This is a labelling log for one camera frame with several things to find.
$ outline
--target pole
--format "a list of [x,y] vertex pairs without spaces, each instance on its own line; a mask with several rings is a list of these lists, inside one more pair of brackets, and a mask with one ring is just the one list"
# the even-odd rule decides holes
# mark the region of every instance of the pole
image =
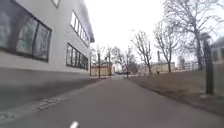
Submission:
[[110,75],[110,78],[111,78],[111,75],[112,75],[112,73],[111,73],[111,67],[112,67],[112,65],[111,65],[111,58],[110,58],[111,56],[110,56],[110,53],[109,53],[109,75]]
[[90,67],[89,67],[89,70],[90,70],[90,76],[92,76],[92,53],[90,52],[90,62],[89,62],[89,65],[90,65]]
[[100,53],[98,53],[98,62],[99,62],[98,69],[99,69],[99,78],[100,78]]
[[211,48],[208,45],[208,40],[204,40],[204,54],[205,54],[205,66],[206,66],[206,94],[213,95],[213,64],[211,57]]

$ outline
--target building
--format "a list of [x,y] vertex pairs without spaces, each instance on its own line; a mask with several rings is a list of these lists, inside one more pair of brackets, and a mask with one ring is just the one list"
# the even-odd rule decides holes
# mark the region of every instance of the building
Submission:
[[215,93],[224,96],[224,37],[211,45]]
[[66,73],[88,78],[92,42],[83,0],[0,1],[1,79],[3,73],[33,80],[39,74],[38,81],[66,79]]
[[179,65],[178,71],[194,71],[198,69],[198,62],[196,61],[187,61]]
[[[168,73],[169,72],[168,64],[163,63],[163,62],[151,64],[151,71],[153,74],[157,74],[157,72],[160,74]],[[171,71],[175,71],[175,63],[174,62],[171,63]],[[149,74],[149,69],[145,65],[140,65],[140,67],[138,69],[138,73],[140,75],[147,75],[147,74]]]
[[99,72],[101,76],[110,76],[115,74],[115,67],[110,66],[109,63],[102,63],[100,68],[98,64],[93,64],[91,66],[91,76],[99,76]]

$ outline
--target asphalt road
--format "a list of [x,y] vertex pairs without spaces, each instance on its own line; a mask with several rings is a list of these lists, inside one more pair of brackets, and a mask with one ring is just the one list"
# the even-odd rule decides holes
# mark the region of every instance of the asphalt road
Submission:
[[122,79],[101,81],[71,99],[3,128],[224,128],[224,118],[170,100]]

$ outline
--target sky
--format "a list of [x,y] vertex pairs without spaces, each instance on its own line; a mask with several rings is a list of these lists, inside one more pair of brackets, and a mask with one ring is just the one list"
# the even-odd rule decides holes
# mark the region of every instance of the sky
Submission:
[[[85,3],[95,37],[95,43],[91,47],[118,46],[125,51],[128,46],[133,46],[130,40],[135,33],[142,30],[152,43],[151,61],[157,62],[153,30],[163,16],[161,0],[85,0]],[[174,55],[172,60],[176,64],[177,58]]]

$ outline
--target grass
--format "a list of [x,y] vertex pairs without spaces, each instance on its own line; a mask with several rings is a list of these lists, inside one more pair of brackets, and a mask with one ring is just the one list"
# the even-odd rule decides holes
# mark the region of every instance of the grass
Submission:
[[130,77],[128,80],[174,100],[224,116],[224,97],[204,93],[204,71]]

